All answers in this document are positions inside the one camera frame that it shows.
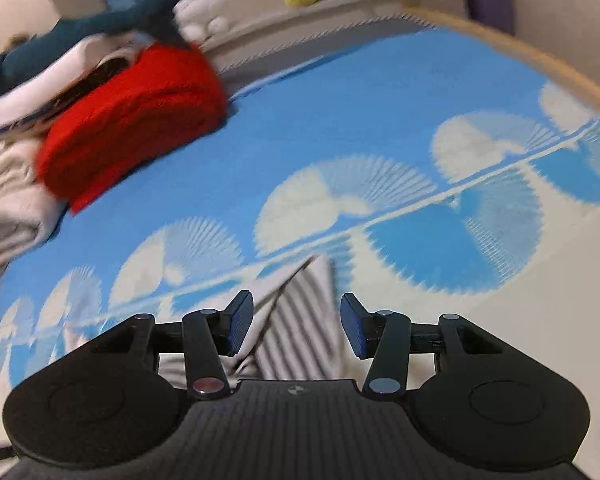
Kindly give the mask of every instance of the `white plush toy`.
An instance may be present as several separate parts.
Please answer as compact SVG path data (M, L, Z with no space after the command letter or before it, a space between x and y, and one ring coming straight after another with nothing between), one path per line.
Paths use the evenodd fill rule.
M173 9L185 40L203 43L207 38L229 31L221 16L222 0L180 0Z

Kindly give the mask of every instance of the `dark teal clothing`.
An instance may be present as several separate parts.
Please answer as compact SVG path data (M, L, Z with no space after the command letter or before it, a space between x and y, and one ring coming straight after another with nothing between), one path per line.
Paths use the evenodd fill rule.
M161 43L188 48L173 19L180 0L143 0L128 10L103 12L79 20L60 19L47 34L0 54L0 97L29 81L94 34L115 36L139 30Z

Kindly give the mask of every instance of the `red towel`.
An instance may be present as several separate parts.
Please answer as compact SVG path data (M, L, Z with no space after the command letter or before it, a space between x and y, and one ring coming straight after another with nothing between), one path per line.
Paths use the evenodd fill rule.
M217 128L226 107L198 49L154 44L54 123L36 157L38 177L77 213L142 162Z

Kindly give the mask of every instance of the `pile of clothes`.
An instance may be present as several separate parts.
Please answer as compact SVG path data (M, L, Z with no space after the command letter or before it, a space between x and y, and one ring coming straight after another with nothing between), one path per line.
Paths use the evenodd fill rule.
M0 265L45 241L67 205L222 123L226 95L180 34L180 1L61 19L0 54Z

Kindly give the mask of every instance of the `bed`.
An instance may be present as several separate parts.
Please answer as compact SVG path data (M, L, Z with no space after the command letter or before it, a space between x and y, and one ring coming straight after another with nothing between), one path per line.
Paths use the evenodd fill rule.
M326 254L338 297L457 312L573 381L592 410L576 464L600 479L600 91L436 20L467 27L341 0L207 45L225 126L0 269L0 407L131 314L179 320ZM431 373L414 359L410 384Z

